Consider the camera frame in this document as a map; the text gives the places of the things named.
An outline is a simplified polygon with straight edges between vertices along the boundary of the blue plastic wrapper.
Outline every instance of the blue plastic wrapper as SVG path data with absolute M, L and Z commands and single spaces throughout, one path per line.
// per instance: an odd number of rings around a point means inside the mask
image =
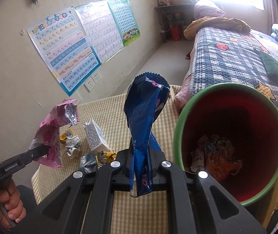
M 136 177 L 133 197 L 152 192 L 152 170 L 148 145 L 150 142 L 154 150 L 160 150 L 151 133 L 151 128 L 166 104 L 169 90 L 166 80 L 153 73 L 137 76 L 128 89 L 124 112 L 134 148 L 130 169 L 130 190 L 133 189 L 134 174 Z

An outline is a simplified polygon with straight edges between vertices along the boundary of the blue checkered quilt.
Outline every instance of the blue checkered quilt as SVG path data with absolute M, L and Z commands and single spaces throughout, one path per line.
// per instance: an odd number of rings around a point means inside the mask
M 200 29 L 190 71 L 189 96 L 216 83 L 241 83 L 263 90 L 278 107 L 278 87 L 269 80 L 258 50 L 268 53 L 250 33 Z

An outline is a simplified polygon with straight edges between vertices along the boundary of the beige wall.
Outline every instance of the beige wall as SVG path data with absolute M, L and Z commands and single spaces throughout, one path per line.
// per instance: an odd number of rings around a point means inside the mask
M 68 98 L 27 32 L 22 36 L 21 30 L 66 7 L 96 0 L 38 1 L 39 6 L 29 0 L 0 0 L 0 160 L 26 151 L 40 121 L 54 105 Z M 153 10 L 156 0 L 129 1 L 141 37 L 99 68 L 102 80 L 90 93 L 83 85 L 78 89 L 81 103 L 109 97 L 160 45 Z
M 175 4 L 189 3 L 189 0 L 174 0 Z M 253 6 L 222 3 L 227 18 L 238 18 L 245 21 L 252 29 L 268 34 L 268 11 Z

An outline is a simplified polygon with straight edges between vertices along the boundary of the white carton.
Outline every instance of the white carton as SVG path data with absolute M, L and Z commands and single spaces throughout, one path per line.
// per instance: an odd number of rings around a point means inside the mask
M 90 119 L 83 124 L 83 127 L 85 129 L 88 144 L 92 151 L 110 151 L 109 145 L 105 141 L 101 129 L 97 123 L 93 121 L 93 119 Z

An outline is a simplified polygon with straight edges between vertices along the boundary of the pink candy wrapper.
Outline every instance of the pink candy wrapper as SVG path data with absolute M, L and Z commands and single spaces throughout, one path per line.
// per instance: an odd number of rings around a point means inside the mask
M 39 144 L 49 145 L 51 148 L 48 154 L 37 159 L 37 162 L 54 168 L 62 166 L 59 128 L 65 125 L 73 126 L 79 122 L 77 106 L 73 104 L 75 101 L 76 99 L 69 99 L 56 105 L 40 123 L 29 150 Z

